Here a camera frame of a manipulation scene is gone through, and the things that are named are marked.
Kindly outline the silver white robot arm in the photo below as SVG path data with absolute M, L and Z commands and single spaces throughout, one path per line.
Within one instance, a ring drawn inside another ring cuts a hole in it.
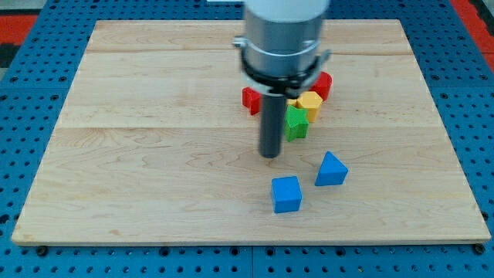
M 268 96 L 296 99 L 320 75 L 318 54 L 329 0 L 245 0 L 244 33 L 233 40 L 248 83 Z

